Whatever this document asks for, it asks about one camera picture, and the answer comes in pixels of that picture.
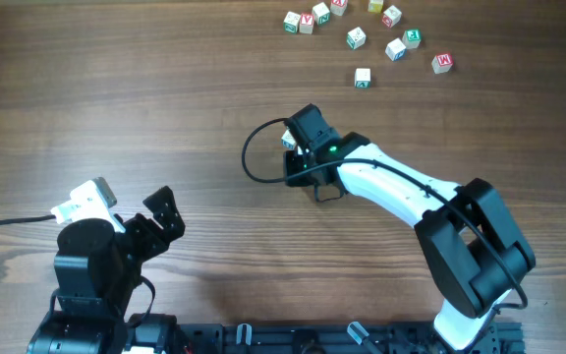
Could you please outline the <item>blue H wooden block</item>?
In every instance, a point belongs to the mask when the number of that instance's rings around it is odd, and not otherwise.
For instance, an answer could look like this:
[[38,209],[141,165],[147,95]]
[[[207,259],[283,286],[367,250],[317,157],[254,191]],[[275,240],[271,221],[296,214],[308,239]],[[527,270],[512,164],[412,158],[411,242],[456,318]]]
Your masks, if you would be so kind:
[[297,146],[296,140],[289,130],[286,130],[281,137],[282,145],[288,150],[294,150]]

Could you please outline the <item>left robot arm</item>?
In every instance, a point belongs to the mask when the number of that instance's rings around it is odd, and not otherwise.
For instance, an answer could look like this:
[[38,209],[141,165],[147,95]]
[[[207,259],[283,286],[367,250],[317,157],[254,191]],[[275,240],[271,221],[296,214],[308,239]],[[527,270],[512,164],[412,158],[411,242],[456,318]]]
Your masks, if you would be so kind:
[[60,232],[54,259],[58,287],[28,353],[181,352],[184,335],[175,317],[152,311],[126,315],[133,291],[151,284],[142,276],[142,265],[166,252],[185,232],[169,187],[143,203],[152,216],[138,213],[121,231],[92,217]]

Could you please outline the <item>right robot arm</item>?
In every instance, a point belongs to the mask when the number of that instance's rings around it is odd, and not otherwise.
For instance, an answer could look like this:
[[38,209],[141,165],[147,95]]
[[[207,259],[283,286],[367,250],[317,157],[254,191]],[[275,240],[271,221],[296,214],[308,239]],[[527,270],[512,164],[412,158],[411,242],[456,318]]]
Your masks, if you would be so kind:
[[284,121],[284,181],[289,187],[332,185],[369,200],[412,227],[444,302],[432,325],[449,350],[465,352],[495,315],[520,296],[536,255],[509,208],[488,182],[438,180],[388,156],[368,138],[340,136],[317,106]]

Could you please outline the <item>green A wooden block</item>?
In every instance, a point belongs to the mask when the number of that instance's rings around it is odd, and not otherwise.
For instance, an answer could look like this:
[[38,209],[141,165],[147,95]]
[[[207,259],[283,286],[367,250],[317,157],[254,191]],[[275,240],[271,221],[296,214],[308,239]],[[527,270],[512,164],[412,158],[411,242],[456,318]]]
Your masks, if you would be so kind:
[[367,89],[371,83],[370,68],[357,68],[355,71],[355,87],[359,89]]

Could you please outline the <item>green P wooden block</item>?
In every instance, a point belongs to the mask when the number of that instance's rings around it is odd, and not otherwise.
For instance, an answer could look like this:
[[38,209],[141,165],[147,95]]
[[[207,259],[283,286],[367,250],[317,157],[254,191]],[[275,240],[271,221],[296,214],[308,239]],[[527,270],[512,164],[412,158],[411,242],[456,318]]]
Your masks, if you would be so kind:
[[365,44],[366,39],[366,33],[362,30],[362,28],[356,27],[347,33],[346,41],[352,50],[356,50]]

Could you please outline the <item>green N wooden block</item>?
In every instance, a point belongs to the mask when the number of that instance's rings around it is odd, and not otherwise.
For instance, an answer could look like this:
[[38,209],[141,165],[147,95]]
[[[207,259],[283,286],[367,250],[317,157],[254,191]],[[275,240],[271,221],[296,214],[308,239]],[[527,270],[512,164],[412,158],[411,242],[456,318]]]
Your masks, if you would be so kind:
[[283,21],[284,30],[291,33],[297,33],[299,30],[300,19],[300,14],[288,12]]

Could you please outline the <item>red A wooden block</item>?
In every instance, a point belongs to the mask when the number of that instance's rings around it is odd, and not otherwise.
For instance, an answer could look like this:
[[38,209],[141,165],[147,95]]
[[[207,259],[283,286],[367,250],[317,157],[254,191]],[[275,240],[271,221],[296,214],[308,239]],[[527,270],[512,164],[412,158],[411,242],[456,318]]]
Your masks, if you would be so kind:
[[300,17],[299,32],[303,34],[312,34],[314,25],[314,16],[311,13],[302,13]]

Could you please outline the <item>blue edged wooden block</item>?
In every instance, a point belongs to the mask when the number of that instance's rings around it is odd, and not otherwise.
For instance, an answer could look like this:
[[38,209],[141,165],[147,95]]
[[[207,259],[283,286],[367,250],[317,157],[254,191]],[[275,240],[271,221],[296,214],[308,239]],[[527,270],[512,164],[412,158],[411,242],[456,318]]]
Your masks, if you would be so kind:
[[385,53],[391,61],[399,60],[405,55],[406,51],[407,47],[400,38],[393,39],[385,48]]

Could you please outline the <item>green letter block top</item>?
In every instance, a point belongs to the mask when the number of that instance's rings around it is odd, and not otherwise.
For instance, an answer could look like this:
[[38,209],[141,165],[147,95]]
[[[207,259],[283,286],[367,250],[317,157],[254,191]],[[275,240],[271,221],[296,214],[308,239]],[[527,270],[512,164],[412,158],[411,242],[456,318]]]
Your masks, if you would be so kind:
[[324,2],[320,2],[312,7],[314,21],[319,25],[324,25],[330,20],[330,10]]

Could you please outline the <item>red X wooden block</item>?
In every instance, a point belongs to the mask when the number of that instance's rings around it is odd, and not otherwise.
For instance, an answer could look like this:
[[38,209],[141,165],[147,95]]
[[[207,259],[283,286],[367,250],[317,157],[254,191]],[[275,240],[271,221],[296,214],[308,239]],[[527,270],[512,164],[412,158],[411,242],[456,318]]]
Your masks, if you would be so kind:
[[348,0],[331,0],[330,11],[336,16],[343,16],[348,6]]

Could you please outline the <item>green F wooden block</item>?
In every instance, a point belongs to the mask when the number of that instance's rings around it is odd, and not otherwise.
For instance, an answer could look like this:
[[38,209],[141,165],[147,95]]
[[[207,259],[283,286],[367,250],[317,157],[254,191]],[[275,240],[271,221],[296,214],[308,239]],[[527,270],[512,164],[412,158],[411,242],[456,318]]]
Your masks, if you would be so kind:
[[402,41],[407,49],[418,48],[422,42],[421,32],[418,29],[406,29]]

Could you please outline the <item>red M wooden block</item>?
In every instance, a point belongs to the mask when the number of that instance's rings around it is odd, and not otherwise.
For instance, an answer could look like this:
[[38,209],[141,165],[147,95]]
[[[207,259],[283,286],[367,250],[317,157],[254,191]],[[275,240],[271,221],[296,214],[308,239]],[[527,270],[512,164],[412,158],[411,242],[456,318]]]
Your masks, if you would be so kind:
[[435,74],[448,72],[454,65],[454,60],[450,53],[436,54],[431,62],[432,70]]

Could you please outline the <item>red O wooden block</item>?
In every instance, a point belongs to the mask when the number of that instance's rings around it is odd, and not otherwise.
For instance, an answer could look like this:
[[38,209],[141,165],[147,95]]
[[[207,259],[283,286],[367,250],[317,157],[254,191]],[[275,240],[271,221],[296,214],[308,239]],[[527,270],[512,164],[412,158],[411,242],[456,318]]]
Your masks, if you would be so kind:
[[394,5],[388,7],[382,13],[382,22],[389,28],[395,27],[402,18],[402,12]]

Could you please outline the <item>yellow wooden block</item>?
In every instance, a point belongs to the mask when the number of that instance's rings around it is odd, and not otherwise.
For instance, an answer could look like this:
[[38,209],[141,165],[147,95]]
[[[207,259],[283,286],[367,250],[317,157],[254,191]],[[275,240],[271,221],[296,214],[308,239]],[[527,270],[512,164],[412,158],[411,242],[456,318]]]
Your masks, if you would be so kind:
[[383,0],[368,0],[368,11],[379,14],[382,12]]

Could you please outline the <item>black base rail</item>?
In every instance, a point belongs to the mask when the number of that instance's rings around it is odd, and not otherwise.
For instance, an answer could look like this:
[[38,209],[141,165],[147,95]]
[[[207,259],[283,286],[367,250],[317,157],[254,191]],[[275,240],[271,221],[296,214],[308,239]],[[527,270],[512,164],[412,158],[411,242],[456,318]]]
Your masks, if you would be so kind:
[[266,326],[240,324],[182,324],[179,353],[452,353],[427,322],[367,325],[366,337],[356,339],[344,325]]

